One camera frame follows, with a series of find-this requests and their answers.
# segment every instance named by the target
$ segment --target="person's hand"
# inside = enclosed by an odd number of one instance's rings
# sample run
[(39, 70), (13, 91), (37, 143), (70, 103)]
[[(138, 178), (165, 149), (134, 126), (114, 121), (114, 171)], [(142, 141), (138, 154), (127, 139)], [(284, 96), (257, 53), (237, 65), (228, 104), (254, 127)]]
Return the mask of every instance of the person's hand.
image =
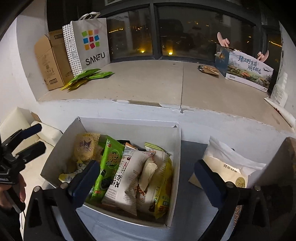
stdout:
[[(26, 199), (26, 191), (25, 191), (25, 186), (27, 186), (23, 176), (19, 174), (19, 186), (20, 186), (20, 200), (21, 202), (25, 202)], [(11, 185), (4, 185), (0, 184), (0, 207), (4, 209), (11, 209), (12, 204), (7, 200), (4, 191), (8, 190), (11, 188)]]

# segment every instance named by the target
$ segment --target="window sill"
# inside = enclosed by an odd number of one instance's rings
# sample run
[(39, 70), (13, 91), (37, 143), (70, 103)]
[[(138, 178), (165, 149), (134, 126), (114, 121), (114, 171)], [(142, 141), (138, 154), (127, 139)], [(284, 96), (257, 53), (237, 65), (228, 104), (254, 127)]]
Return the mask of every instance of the window sill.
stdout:
[(102, 68), (115, 74), (92, 80), (77, 90), (48, 91), (39, 101), (68, 99), (128, 100), (174, 109), (208, 109), (228, 113), (291, 132), (281, 115), (253, 87), (200, 72), (197, 63), (141, 60), (111, 63)]

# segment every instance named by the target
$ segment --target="sanfu shopping bag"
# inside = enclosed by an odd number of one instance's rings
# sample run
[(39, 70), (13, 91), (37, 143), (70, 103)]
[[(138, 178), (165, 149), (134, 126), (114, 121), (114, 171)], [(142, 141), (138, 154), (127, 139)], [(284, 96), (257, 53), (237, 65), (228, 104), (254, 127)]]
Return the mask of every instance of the sanfu shopping bag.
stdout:
[(110, 63), (105, 18), (82, 16), (63, 26), (63, 34), (70, 66), (74, 76), (84, 70), (96, 69)]

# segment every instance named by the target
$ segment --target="green snack packet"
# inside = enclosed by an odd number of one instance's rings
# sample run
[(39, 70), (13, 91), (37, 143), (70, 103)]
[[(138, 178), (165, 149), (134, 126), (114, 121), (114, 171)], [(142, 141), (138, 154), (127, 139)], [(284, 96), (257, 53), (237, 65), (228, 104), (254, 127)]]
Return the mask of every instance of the green snack packet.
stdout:
[(91, 203), (100, 203), (105, 196), (119, 167), (123, 151), (123, 145), (107, 136), (107, 142), (100, 165), (101, 171), (94, 185), (93, 194), (90, 198)]
[(91, 199), (91, 196), (94, 192), (94, 186), (92, 186), (91, 190), (89, 191), (89, 194), (87, 195), (85, 201), (88, 202), (88, 203), (91, 203), (90, 199)]
[(77, 80), (80, 80), (82, 78), (85, 78), (87, 76), (92, 75), (95, 72), (98, 72), (100, 69), (89, 69), (86, 71), (83, 71), (82, 73), (78, 74), (76, 77), (74, 77), (73, 79), (71, 79), (63, 88), (61, 88), (61, 90), (67, 89), (69, 88), (72, 84), (74, 84)]
[(95, 74), (92, 74), (91, 76), (86, 77), (88, 80), (95, 80), (95, 79), (101, 79), (108, 75), (114, 74), (113, 72), (98, 72)]

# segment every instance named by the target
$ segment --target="mushroom advertisement box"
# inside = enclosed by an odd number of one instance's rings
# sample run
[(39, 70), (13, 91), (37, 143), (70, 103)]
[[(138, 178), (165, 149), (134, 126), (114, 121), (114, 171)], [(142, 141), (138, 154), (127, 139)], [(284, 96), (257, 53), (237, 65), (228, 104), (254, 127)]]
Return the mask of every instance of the mushroom advertisement box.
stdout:
[(228, 79), (267, 92), (273, 68), (238, 50), (217, 45), (215, 66)]

